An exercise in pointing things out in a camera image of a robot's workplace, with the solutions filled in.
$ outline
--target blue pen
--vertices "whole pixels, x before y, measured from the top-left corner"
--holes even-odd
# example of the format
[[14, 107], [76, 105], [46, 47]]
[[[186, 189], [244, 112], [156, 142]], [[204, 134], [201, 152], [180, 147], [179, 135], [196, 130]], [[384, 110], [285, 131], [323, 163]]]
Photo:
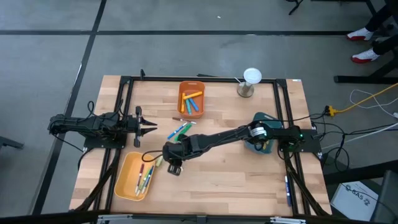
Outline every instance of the blue pen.
[[149, 180], [150, 180], [150, 176], [152, 175], [154, 169], [155, 169], [155, 166], [152, 166], [152, 167], [150, 168], [150, 171], [149, 171], [149, 174], [148, 174], [148, 178], [147, 178], [147, 182], [145, 183], [145, 186], [144, 186], [144, 188], [142, 189], [142, 193], [143, 193], [143, 194], [145, 193], [145, 188], [147, 188], [147, 186], [148, 186], [148, 183], [149, 183]]
[[175, 130], [173, 133], [171, 133], [168, 137], [167, 140], [170, 140], [170, 138], [172, 138], [174, 136], [174, 134], [177, 134], [185, 125], [187, 125], [188, 123], [185, 122], [183, 125], [181, 125], [179, 128], [177, 128], [177, 130]]
[[192, 104], [192, 106], [193, 106], [193, 108], [195, 109], [195, 111], [196, 111], [196, 112], [199, 112], [199, 108], [198, 108], [198, 106], [196, 105], [196, 103], [194, 102], [194, 100], [193, 100], [192, 98], [189, 98], [188, 100], [189, 100], [189, 102]]
[[286, 184], [287, 205], [291, 207], [292, 202], [290, 201], [289, 183], [287, 182], [287, 176], [285, 176], [285, 184]]
[[188, 114], [192, 114], [191, 105], [188, 99], [185, 100], [185, 105], [187, 106]]

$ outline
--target orange bin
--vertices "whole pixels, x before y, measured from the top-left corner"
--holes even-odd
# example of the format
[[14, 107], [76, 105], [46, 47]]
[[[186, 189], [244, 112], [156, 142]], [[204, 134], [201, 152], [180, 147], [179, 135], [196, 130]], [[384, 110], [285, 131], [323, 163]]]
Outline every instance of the orange bin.
[[[144, 199], [145, 196], [148, 194], [150, 183], [152, 182], [152, 176], [149, 179], [149, 183], [147, 188], [145, 189], [144, 194], [139, 194], [138, 196], [136, 196], [135, 191], [139, 176], [139, 170], [141, 168], [141, 164], [144, 163], [144, 170], [142, 171], [142, 177], [140, 181], [141, 184], [144, 181], [144, 177], [147, 174], [148, 170], [150, 170], [150, 168], [155, 165], [156, 161], [143, 162], [141, 157], [142, 153], [140, 152], [129, 152], [126, 155], [122, 169], [119, 174], [118, 181], [114, 186], [114, 193], [118, 197], [133, 201], [140, 201]], [[153, 156], [148, 154], [144, 156], [144, 159], [147, 161], [153, 158], [154, 158]]]
[[[198, 106], [199, 111], [196, 112], [191, 105], [192, 114], [188, 114], [186, 106], [184, 112], [181, 113], [182, 93], [184, 93], [185, 96], [188, 96], [199, 91], [201, 91], [202, 94], [200, 96], [195, 96], [192, 98], [195, 104]], [[177, 111], [183, 118], [200, 118], [203, 115], [203, 113], [205, 112], [205, 84], [203, 82], [183, 81], [180, 83], [180, 89], [178, 91]]]

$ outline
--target red and white sneaker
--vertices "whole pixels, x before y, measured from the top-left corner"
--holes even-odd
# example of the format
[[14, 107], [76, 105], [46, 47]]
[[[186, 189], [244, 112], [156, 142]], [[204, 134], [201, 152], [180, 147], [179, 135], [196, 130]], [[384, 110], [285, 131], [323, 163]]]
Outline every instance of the red and white sneaker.
[[351, 60], [355, 63], [366, 63], [376, 60], [380, 55], [374, 53], [373, 49], [369, 49], [360, 54], [353, 55]]
[[370, 40], [373, 32], [368, 31], [366, 28], [351, 32], [346, 35], [349, 40]]

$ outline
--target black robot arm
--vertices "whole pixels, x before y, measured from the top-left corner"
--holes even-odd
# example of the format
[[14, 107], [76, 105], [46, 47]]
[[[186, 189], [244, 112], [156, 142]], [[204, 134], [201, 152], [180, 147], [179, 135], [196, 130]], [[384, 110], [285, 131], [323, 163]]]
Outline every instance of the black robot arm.
[[163, 158], [170, 163], [168, 172], [179, 175], [182, 161], [193, 159], [208, 152], [212, 147], [243, 140], [251, 144], [265, 143], [270, 139], [278, 139], [280, 147], [292, 151], [304, 142], [298, 126], [287, 129], [270, 128], [262, 121], [253, 121], [248, 125], [222, 133], [205, 135], [194, 134], [179, 136], [180, 143], [166, 142], [163, 146]]
[[156, 128], [141, 128], [140, 124], [155, 126], [142, 117], [140, 106], [136, 107], [136, 117], [120, 116], [117, 112], [93, 115], [87, 118], [68, 118], [58, 114], [50, 119], [48, 130], [50, 134], [62, 134], [75, 131], [86, 137], [85, 147], [124, 146], [127, 133], [135, 133], [134, 146], [139, 147], [139, 138]]

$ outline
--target person's leg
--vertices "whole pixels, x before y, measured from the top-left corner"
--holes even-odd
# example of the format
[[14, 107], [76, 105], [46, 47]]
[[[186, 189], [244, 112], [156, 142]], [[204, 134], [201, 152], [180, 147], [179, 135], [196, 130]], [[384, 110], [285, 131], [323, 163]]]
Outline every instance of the person's leg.
[[393, 35], [387, 40], [375, 45], [372, 49], [362, 52], [351, 57], [352, 61], [355, 63], [366, 63], [376, 60], [380, 55], [387, 53], [394, 47], [398, 46], [398, 34]]
[[347, 38], [349, 40], [369, 40], [372, 37], [373, 32], [376, 31], [390, 16], [391, 11], [387, 6], [384, 6], [371, 18], [364, 28], [347, 34]]
[[376, 31], [381, 24], [391, 17], [390, 9], [385, 5], [381, 8], [374, 16], [372, 16], [371, 20], [366, 24], [365, 28], [370, 31]]
[[388, 51], [392, 50], [394, 47], [397, 46], [398, 46], [398, 34], [393, 35], [387, 40], [376, 44], [373, 47], [373, 51], [378, 55], [384, 55], [385, 53], [387, 53]]

